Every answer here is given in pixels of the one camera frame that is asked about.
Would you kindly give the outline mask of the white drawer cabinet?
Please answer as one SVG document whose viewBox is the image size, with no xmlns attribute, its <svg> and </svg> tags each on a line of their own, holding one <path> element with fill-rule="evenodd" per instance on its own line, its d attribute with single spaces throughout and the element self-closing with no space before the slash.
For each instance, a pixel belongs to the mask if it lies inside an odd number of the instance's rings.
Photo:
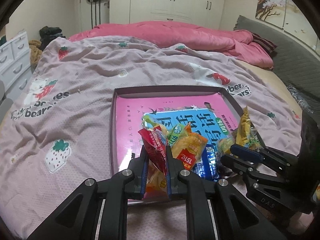
<svg viewBox="0 0 320 240">
<path fill-rule="evenodd" d="M 27 32 L 22 32 L 3 44 L 0 58 L 4 95 L 15 101 L 32 76 Z"/>
</svg>

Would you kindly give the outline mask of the black clothes pile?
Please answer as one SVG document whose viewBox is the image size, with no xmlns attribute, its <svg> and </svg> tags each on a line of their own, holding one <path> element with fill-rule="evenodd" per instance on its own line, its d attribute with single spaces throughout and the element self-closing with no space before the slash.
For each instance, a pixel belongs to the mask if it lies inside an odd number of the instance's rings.
<svg viewBox="0 0 320 240">
<path fill-rule="evenodd" d="M 62 29 L 59 27 L 48 27 L 45 26 L 42 29 L 39 30 L 39 35 L 40 35 L 40 50 L 43 51 L 52 40 L 61 37 L 61 38 L 66 38 L 63 33 Z"/>
</svg>

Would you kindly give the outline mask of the clear bag round cookie snack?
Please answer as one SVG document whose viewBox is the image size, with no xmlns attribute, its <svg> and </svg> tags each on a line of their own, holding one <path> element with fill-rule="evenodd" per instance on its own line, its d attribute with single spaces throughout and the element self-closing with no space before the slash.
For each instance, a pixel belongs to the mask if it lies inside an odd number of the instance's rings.
<svg viewBox="0 0 320 240">
<path fill-rule="evenodd" d="M 161 131 L 170 146 L 174 145 L 185 128 L 184 124 L 173 124 L 170 118 L 160 118 L 158 120 L 149 114 L 142 117 L 142 126 L 148 130 Z"/>
</svg>

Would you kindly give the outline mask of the grey padded headboard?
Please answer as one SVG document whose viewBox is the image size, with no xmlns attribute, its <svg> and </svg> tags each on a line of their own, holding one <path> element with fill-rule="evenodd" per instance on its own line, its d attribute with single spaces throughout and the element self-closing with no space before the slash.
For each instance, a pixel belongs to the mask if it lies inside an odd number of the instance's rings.
<svg viewBox="0 0 320 240">
<path fill-rule="evenodd" d="M 273 72 L 288 85 L 293 85 L 307 99 L 319 101 L 319 59 L 294 39 L 268 25 L 239 16 L 234 30 L 258 34 L 277 47 L 271 57 Z"/>
</svg>

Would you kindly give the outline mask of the dark patterned cloth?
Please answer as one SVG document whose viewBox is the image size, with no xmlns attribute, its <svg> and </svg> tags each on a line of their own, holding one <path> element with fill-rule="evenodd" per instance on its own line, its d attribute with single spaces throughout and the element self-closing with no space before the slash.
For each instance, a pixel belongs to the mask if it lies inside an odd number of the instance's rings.
<svg viewBox="0 0 320 240">
<path fill-rule="evenodd" d="M 307 103 L 302 94 L 300 94 L 300 92 L 293 85 L 286 85 L 286 87 L 291 96 L 295 99 L 296 103 L 299 104 L 302 110 L 305 110 L 309 113 L 314 113 L 311 106 Z"/>
</svg>

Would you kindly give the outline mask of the cream wardrobe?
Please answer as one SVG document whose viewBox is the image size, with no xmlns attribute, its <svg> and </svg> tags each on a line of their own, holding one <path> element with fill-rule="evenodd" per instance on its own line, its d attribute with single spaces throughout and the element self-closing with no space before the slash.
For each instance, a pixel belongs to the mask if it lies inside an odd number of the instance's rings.
<svg viewBox="0 0 320 240">
<path fill-rule="evenodd" d="M 110 23 L 173 21 L 218 29 L 225 0 L 110 0 Z"/>
</svg>

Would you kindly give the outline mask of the yellow snack packet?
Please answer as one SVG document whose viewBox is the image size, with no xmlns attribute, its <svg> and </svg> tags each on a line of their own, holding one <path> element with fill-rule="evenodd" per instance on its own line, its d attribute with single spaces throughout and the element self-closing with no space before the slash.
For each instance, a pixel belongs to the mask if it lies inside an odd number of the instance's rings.
<svg viewBox="0 0 320 240">
<path fill-rule="evenodd" d="M 262 148 L 258 139 L 257 130 L 254 128 L 250 117 L 248 108 L 243 109 L 243 115 L 240 118 L 238 125 L 235 143 L 250 150 L 259 150 Z"/>
</svg>

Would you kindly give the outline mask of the brown plush toy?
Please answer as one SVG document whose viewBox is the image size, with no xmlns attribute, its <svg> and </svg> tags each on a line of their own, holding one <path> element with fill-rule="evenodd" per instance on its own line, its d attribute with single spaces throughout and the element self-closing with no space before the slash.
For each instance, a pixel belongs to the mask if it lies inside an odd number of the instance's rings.
<svg viewBox="0 0 320 240">
<path fill-rule="evenodd" d="M 42 50 L 40 49 L 41 42 L 39 40 L 30 40 L 29 48 L 30 48 L 30 63 L 32 66 L 36 66 L 42 55 Z"/>
</svg>

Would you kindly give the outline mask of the dark striped pillow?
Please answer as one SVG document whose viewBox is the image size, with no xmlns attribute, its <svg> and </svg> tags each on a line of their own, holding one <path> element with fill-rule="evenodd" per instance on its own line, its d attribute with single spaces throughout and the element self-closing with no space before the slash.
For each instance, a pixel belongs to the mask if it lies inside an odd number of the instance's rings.
<svg viewBox="0 0 320 240">
<path fill-rule="evenodd" d="M 271 55 L 273 51 L 277 48 L 277 45 L 275 45 L 273 42 L 262 38 L 258 34 L 252 33 L 253 36 L 253 42 L 259 44 L 261 48 L 263 48 L 264 51 L 268 53 L 268 55 Z"/>
</svg>

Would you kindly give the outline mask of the red snack packet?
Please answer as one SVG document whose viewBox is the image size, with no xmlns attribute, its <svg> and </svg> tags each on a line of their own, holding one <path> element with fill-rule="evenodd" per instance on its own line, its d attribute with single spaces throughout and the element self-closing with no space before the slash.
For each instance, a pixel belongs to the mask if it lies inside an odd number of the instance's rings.
<svg viewBox="0 0 320 240">
<path fill-rule="evenodd" d="M 140 129 L 138 131 L 142 137 L 144 147 L 149 159 L 159 171 L 167 174 L 167 144 L 168 141 L 161 131 Z"/>
</svg>

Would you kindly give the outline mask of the blue snack packet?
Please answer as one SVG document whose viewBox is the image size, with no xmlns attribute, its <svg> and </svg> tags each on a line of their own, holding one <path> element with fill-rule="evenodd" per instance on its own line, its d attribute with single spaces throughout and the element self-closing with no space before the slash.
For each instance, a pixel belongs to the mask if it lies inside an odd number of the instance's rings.
<svg viewBox="0 0 320 240">
<path fill-rule="evenodd" d="M 205 180 L 217 181 L 217 159 L 214 146 L 207 144 L 199 161 L 194 165 L 192 171 Z"/>
</svg>

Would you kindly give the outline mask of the pink satin quilt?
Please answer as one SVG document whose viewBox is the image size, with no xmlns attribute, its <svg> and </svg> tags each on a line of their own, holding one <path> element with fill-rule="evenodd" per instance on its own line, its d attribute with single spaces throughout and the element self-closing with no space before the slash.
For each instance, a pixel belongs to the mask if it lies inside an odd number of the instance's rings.
<svg viewBox="0 0 320 240">
<path fill-rule="evenodd" d="M 184 44 L 192 50 L 220 52 L 253 66 L 272 69 L 271 52 L 276 46 L 266 41 L 265 46 L 254 41 L 247 30 L 224 31 L 175 21 L 145 21 L 131 24 L 101 24 L 91 30 L 72 35 L 70 41 L 99 36 L 131 36 L 168 48 Z"/>
</svg>

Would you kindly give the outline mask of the pink strawberry bed sheet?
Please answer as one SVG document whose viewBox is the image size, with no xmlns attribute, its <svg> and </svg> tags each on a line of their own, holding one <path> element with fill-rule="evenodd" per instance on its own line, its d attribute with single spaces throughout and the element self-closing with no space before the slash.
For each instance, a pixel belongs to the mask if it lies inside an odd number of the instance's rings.
<svg viewBox="0 0 320 240">
<path fill-rule="evenodd" d="M 1 123 L 1 218 L 8 230 L 26 239 L 86 178 L 110 177 L 115 89 L 220 87 L 222 78 L 267 146 L 299 153 L 300 118 L 232 57 L 182 43 L 159 48 L 125 36 L 51 42 Z"/>
</svg>

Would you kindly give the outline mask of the orange snack packet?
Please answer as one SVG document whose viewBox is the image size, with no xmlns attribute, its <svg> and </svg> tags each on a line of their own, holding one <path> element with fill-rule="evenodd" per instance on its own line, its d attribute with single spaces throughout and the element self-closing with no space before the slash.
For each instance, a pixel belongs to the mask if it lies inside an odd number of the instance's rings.
<svg viewBox="0 0 320 240">
<path fill-rule="evenodd" d="M 180 160 L 186 170 L 191 170 L 200 159 L 208 139 L 191 130 L 189 122 L 171 146 L 172 156 Z"/>
</svg>

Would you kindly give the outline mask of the pink and blue book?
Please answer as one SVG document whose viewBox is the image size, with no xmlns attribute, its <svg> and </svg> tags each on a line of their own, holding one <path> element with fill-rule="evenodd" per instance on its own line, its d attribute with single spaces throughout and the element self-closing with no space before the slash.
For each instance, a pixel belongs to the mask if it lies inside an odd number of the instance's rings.
<svg viewBox="0 0 320 240">
<path fill-rule="evenodd" d="M 127 168 L 132 156 L 140 155 L 143 141 L 138 131 L 143 127 L 160 124 L 171 132 L 178 124 L 190 124 L 192 132 L 207 138 L 216 151 L 217 142 L 238 127 L 242 113 L 232 96 L 223 92 L 190 96 L 117 93 L 110 115 L 112 172 Z"/>
</svg>

